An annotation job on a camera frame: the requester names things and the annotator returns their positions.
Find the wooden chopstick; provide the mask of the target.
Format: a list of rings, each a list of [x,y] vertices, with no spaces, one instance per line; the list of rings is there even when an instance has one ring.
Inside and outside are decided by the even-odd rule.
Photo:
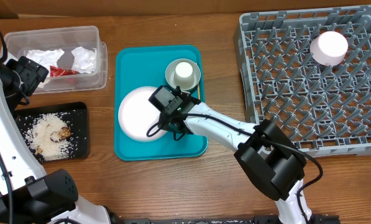
[[[200,84],[198,84],[197,92],[198,92],[198,99],[202,101],[201,85]]]

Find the white paper napkin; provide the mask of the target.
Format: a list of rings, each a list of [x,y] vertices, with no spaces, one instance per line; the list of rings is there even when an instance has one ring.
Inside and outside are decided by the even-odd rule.
[[[62,49],[55,50],[29,50],[26,57],[48,70],[48,75],[44,82],[41,82],[38,87],[43,88],[51,77],[50,67],[57,67],[58,60],[65,52]]]

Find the white paper cup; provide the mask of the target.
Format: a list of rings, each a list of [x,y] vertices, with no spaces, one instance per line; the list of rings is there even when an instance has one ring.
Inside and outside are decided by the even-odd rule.
[[[182,90],[187,90],[194,85],[194,71],[193,67],[188,62],[180,62],[174,70],[173,82]]]

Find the grey bowl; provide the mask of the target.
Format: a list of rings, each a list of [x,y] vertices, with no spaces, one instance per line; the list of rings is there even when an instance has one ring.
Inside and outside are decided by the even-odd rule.
[[[177,60],[174,60],[173,62],[171,62],[168,67],[166,68],[165,70],[165,79],[166,79],[166,82],[172,87],[172,88],[176,88],[178,86],[176,86],[173,82],[173,76],[174,76],[174,70],[175,70],[175,67],[177,66],[178,63],[180,62],[188,62],[192,65],[193,67],[193,71],[194,71],[194,85],[192,88],[190,89],[187,89],[187,90],[182,90],[181,88],[181,91],[188,91],[188,92],[192,92],[199,84],[200,80],[201,80],[201,70],[199,68],[199,66],[192,60],[189,60],[189,59],[185,59],[185,58],[180,58],[180,59],[177,59]]]

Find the red candy wrapper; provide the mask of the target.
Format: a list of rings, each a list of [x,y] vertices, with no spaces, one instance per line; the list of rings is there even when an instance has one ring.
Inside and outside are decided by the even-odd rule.
[[[76,74],[78,74],[78,72],[75,71],[75,70],[50,66],[50,76],[51,77],[62,77],[62,76],[76,75]]]

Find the large white plate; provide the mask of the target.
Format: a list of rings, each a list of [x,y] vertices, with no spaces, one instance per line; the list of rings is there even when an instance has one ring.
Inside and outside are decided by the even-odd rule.
[[[160,130],[152,137],[147,131],[158,122],[160,112],[149,98],[157,89],[154,86],[142,86],[132,90],[122,100],[118,111],[118,122],[126,136],[138,142],[155,141],[167,132]]]

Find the brown food scrap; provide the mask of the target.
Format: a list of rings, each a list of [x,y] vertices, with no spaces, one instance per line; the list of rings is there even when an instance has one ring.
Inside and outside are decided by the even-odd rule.
[[[50,135],[52,142],[61,142],[68,139],[72,135],[71,129],[68,127],[62,127],[60,130],[53,132]]]

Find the small white plate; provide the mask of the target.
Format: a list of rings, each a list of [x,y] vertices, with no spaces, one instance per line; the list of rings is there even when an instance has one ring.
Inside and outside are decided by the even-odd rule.
[[[313,59],[320,65],[339,65],[348,50],[347,39],[335,31],[327,31],[315,38],[309,47]]]

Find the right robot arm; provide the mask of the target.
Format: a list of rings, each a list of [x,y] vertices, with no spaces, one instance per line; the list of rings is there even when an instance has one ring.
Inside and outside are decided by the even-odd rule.
[[[311,210],[301,196],[306,158],[282,130],[269,120],[260,124],[232,119],[179,88],[158,87],[149,97],[158,109],[158,122],[147,132],[204,136],[234,151],[234,157],[251,181],[275,201],[281,223],[311,223]]]

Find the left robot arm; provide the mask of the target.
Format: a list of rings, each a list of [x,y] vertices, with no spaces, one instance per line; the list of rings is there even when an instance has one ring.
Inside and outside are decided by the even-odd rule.
[[[18,105],[45,81],[48,70],[21,57],[0,56],[0,223],[120,223],[110,209],[79,195],[64,169],[47,174],[14,121]]]

